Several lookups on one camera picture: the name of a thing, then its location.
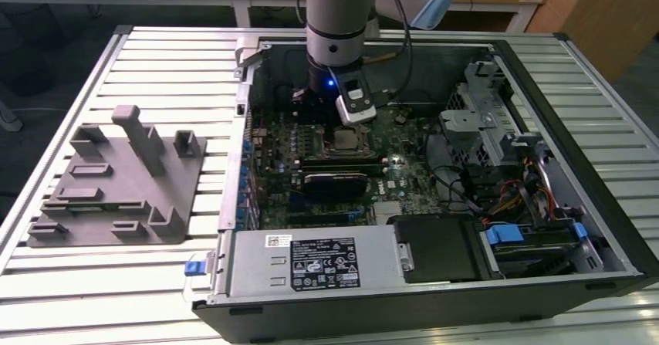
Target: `sticker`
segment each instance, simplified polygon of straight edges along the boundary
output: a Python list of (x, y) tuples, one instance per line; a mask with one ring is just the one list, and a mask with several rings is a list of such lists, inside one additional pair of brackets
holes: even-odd
[(294, 291), (358, 287), (353, 238), (309, 239), (290, 243), (290, 287)]
[(290, 246), (292, 235), (265, 235), (265, 247)]

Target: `blue drive latch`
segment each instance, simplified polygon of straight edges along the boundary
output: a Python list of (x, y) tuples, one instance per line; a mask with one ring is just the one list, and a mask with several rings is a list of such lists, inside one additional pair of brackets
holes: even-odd
[(185, 262), (185, 277), (204, 276), (205, 262)]
[(492, 225), (485, 231), (487, 241), (491, 245), (499, 243), (524, 242), (521, 231), (515, 224)]

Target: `metal bracket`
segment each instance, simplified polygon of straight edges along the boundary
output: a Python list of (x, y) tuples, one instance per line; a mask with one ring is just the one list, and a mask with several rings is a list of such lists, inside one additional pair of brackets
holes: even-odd
[(256, 61), (260, 61), (258, 38), (237, 38), (234, 54), (238, 69), (246, 67)]
[(488, 115), (480, 115), (476, 111), (469, 110), (447, 110), (441, 111), (441, 120), (444, 127), (456, 133), (475, 132), (480, 129), (496, 127), (496, 120)]
[(404, 272), (413, 271), (412, 252), (406, 243), (398, 243), (400, 268)]

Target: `aluminum extrusion table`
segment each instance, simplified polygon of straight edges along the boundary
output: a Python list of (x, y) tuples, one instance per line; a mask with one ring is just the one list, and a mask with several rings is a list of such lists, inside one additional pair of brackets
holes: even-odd
[[(34, 344), (221, 344), (196, 318), (208, 276), (185, 278), (182, 264), (214, 248), (233, 106), (249, 86), (237, 59), (260, 36), (301, 37), (294, 29), (117, 28), (58, 131), (0, 228), (0, 341)], [(382, 37), (401, 38), (384, 31)], [(659, 141), (569, 41), (551, 35), (414, 32), (424, 39), (505, 39), (575, 136), (649, 247), (659, 252)], [(208, 138), (186, 241), (181, 245), (32, 249), (30, 221), (54, 189), (81, 123), (106, 136), (117, 104), (136, 104), (161, 136), (177, 129)], [(527, 125), (531, 118), (517, 107)], [(300, 343), (656, 343), (659, 286), (596, 300), (528, 323), (495, 323), (380, 333)]]

